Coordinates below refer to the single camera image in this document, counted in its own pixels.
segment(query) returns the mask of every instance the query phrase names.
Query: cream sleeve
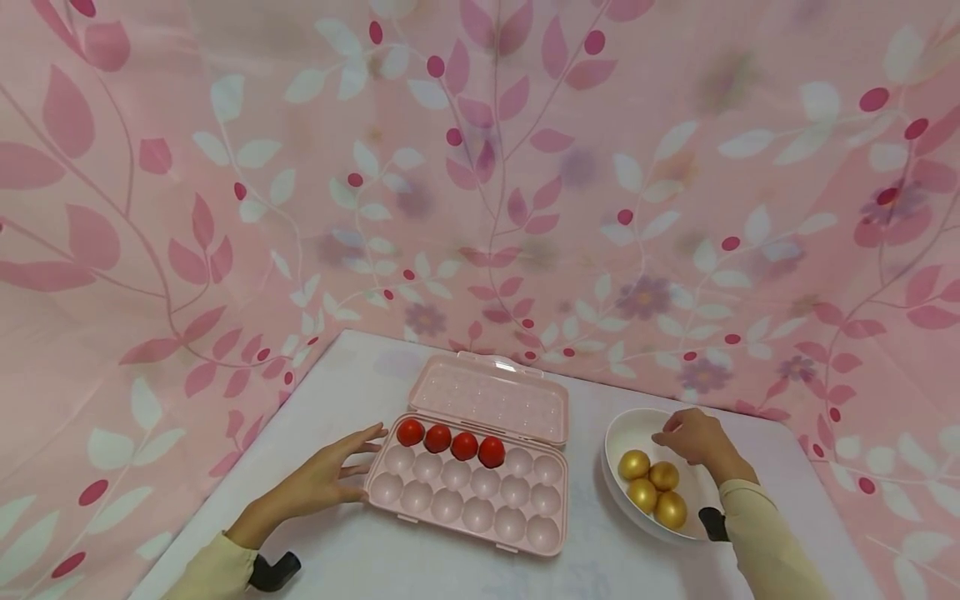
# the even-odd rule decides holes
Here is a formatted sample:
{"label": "cream sleeve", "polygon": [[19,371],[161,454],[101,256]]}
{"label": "cream sleeve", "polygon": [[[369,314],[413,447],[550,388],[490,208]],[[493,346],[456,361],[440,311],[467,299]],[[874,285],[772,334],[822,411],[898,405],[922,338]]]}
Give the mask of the cream sleeve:
{"label": "cream sleeve", "polygon": [[756,600],[829,600],[832,595],[766,491],[733,479],[720,486],[727,536]]}
{"label": "cream sleeve", "polygon": [[241,548],[224,534],[187,564],[162,600],[236,600],[243,597],[253,573],[256,550]]}

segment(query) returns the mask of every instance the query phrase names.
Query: pink floral backdrop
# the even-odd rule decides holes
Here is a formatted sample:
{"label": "pink floral backdrop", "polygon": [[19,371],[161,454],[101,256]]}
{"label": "pink floral backdrop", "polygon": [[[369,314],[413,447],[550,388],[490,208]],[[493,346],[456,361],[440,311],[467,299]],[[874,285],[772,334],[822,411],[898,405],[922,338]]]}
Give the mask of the pink floral backdrop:
{"label": "pink floral backdrop", "polygon": [[781,420],[956,597],[955,3],[24,0],[0,51],[0,597],[124,597],[345,327]]}

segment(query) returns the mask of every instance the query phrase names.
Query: gold egg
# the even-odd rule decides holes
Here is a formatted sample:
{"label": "gold egg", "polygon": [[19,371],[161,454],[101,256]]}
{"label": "gold egg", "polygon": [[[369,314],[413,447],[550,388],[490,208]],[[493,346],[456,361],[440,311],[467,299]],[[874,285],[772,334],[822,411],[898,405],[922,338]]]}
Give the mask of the gold egg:
{"label": "gold egg", "polygon": [[686,502],[676,492],[664,492],[657,500],[657,509],[654,512],[657,521],[667,529],[678,531],[686,523]]}
{"label": "gold egg", "polygon": [[636,507],[649,515],[657,506],[657,488],[649,479],[635,479],[627,488],[627,495]]}
{"label": "gold egg", "polygon": [[680,485],[680,472],[672,463],[660,461],[650,467],[650,481],[661,492],[669,492]]}
{"label": "gold egg", "polygon": [[650,470],[650,457],[642,450],[629,450],[620,459],[616,470],[627,481],[639,479]]}

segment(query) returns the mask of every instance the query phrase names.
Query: red egg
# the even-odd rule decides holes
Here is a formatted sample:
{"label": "red egg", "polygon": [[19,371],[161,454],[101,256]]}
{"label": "red egg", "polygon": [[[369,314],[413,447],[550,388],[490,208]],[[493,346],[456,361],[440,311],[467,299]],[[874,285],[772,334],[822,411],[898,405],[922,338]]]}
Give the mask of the red egg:
{"label": "red egg", "polygon": [[407,419],[396,429],[396,439],[403,445],[417,445],[423,439],[423,425],[416,419]]}
{"label": "red egg", "polygon": [[486,468],[497,468],[503,465],[503,459],[506,456],[507,451],[503,448],[503,442],[493,436],[486,438],[480,444],[480,462]]}
{"label": "red egg", "polygon": [[440,454],[450,447],[450,428],[446,425],[430,427],[430,430],[426,432],[423,445],[434,454]]}
{"label": "red egg", "polygon": [[459,433],[457,437],[453,439],[450,452],[453,452],[453,455],[457,457],[458,460],[468,461],[477,455],[477,439],[473,437],[472,433],[468,433],[467,431]]}

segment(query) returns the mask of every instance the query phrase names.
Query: table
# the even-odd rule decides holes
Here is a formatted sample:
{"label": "table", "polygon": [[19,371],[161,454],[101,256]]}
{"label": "table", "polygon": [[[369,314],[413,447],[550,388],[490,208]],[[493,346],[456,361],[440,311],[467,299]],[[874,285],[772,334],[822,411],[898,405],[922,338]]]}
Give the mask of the table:
{"label": "table", "polygon": [[[426,359],[442,350],[345,331],[303,379],[217,490],[133,592],[157,600],[216,532],[317,448],[406,408]],[[751,598],[728,543],[675,547],[647,536],[610,499],[600,450],[610,421],[637,406],[680,402],[548,374],[570,393],[569,524],[559,557],[541,560],[370,507],[285,523],[262,554],[292,550],[302,571],[271,597],[469,599]],[[813,468],[779,423],[709,410],[753,463],[837,598],[882,598]]]}

